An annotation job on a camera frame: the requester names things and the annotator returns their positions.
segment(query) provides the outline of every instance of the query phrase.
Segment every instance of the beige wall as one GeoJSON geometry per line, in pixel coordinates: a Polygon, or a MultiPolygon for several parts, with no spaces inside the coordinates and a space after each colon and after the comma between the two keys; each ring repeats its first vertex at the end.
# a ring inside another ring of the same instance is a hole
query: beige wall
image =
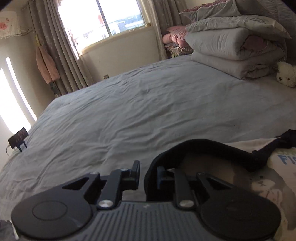
{"type": "MultiPolygon", "coordinates": [[[[18,17],[20,18],[20,25],[26,26],[22,19],[22,12],[18,11],[17,13],[18,17]]],[[[32,34],[0,39],[0,68],[3,68],[5,76],[18,101],[18,104],[22,108],[31,125],[33,125],[35,121],[31,117],[24,102],[18,94],[6,64],[6,58],[10,58],[19,85],[33,112],[37,117],[40,116],[43,110],[54,99],[54,95],[49,86],[43,80],[37,68],[35,59],[35,46],[32,42],[32,39],[32,34]]],[[[5,149],[8,145],[7,140],[11,136],[12,133],[9,131],[4,121],[0,117],[0,170],[8,158],[5,149]]]]}
{"type": "Polygon", "coordinates": [[[153,27],[103,40],[82,55],[96,82],[159,61],[153,27]]]}
{"type": "Polygon", "coordinates": [[[185,0],[188,8],[193,8],[204,3],[214,2],[214,0],[185,0]]]}

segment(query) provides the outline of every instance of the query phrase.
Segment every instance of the curtain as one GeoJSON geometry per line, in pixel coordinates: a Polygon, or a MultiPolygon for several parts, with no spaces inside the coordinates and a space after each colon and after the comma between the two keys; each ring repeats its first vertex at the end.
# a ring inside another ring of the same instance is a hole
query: curtain
{"type": "Polygon", "coordinates": [[[167,29],[176,25],[187,25],[189,22],[185,18],[181,18],[179,13],[185,10],[185,0],[141,0],[148,15],[149,21],[152,23],[156,38],[160,59],[167,59],[162,36],[167,34],[167,29]]]}
{"type": "Polygon", "coordinates": [[[33,0],[29,2],[35,34],[56,63],[60,79],[55,81],[62,95],[92,85],[93,79],[82,58],[71,47],[67,33],[58,14],[58,0],[33,0]]]}

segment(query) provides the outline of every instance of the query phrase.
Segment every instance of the bed sheet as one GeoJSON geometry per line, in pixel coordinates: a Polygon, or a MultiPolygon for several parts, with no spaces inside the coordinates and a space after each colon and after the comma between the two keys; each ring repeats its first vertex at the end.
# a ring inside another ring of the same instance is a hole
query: bed sheet
{"type": "Polygon", "coordinates": [[[0,173],[0,219],[35,193],[141,161],[140,188],[158,154],[189,139],[235,142],[296,128],[296,90],[275,76],[238,80],[191,61],[161,61],[54,100],[0,173]]]}

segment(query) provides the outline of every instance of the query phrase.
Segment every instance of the white teddy bear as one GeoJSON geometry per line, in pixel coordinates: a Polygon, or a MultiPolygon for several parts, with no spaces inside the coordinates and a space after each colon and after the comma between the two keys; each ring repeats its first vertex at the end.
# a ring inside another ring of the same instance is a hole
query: white teddy bear
{"type": "Polygon", "coordinates": [[[293,88],[296,86],[296,66],[292,66],[286,62],[278,62],[279,72],[276,79],[281,84],[293,88]]]}

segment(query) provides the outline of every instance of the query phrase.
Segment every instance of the ceiling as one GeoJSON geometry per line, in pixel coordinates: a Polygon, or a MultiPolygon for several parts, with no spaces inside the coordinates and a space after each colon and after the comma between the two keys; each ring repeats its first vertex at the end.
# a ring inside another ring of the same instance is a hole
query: ceiling
{"type": "Polygon", "coordinates": [[[12,0],[7,7],[10,9],[21,9],[23,8],[28,0],[12,0]]]}

